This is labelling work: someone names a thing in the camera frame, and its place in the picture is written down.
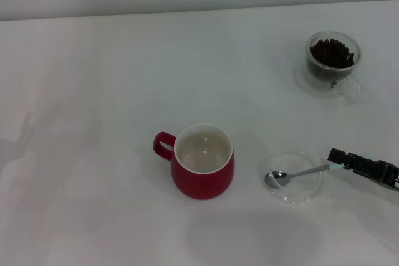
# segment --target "silver spoon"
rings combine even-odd
[[[316,173],[318,171],[325,171],[327,169],[330,169],[330,166],[328,164],[318,166],[316,168],[307,169],[305,171],[300,171],[299,173],[296,173],[296,174],[287,174],[283,171],[268,172],[264,177],[264,182],[266,183],[266,185],[268,185],[270,187],[277,188],[277,187],[287,185],[293,177],[302,176],[304,174]]]

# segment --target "coffee bean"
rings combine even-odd
[[[310,48],[310,53],[321,64],[334,68],[346,68],[354,65],[354,53],[338,40],[319,40]]]

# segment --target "glass cup handle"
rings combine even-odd
[[[353,105],[362,91],[359,80],[353,75],[349,75],[341,81],[337,88],[339,93],[338,99],[345,105]]]

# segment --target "mug rim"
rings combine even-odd
[[[186,169],[187,171],[189,171],[189,172],[191,172],[191,173],[193,173],[193,174],[213,174],[213,173],[217,173],[218,171],[220,171],[221,169],[223,169],[223,168],[231,161],[231,157],[233,156],[233,143],[231,142],[230,136],[229,136],[222,128],[220,128],[220,127],[218,127],[218,126],[216,126],[216,125],[212,125],[212,124],[210,124],[210,123],[199,123],[199,124],[191,125],[191,126],[185,128],[182,132],[179,133],[179,135],[176,137],[175,145],[180,141],[181,136],[182,136],[185,132],[187,132],[188,130],[193,129],[193,128],[197,127],[197,126],[212,127],[212,128],[217,129],[218,131],[220,131],[221,133],[223,133],[223,134],[225,135],[225,137],[226,137],[227,140],[229,141],[229,146],[230,146],[230,153],[229,153],[229,157],[227,158],[226,162],[223,163],[222,166],[220,166],[218,169],[215,169],[214,171],[208,171],[208,172],[205,172],[205,173],[200,173],[200,172],[197,172],[197,171],[193,171],[193,170],[191,170],[191,169],[188,169],[188,168],[180,161],[180,159],[179,159],[179,157],[178,157],[178,155],[177,155],[177,151],[176,151],[177,146],[174,146],[174,147],[173,147],[173,154],[174,154],[174,156],[175,156],[177,162],[179,162],[179,164],[180,164],[184,169]]]

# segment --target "white table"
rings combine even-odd
[[[398,265],[399,193],[343,169],[293,205],[258,175],[286,148],[399,164],[398,16],[387,1],[0,22],[0,264]],[[356,105],[294,82],[329,29],[363,49]],[[210,201],[151,148],[198,122],[236,151]]]

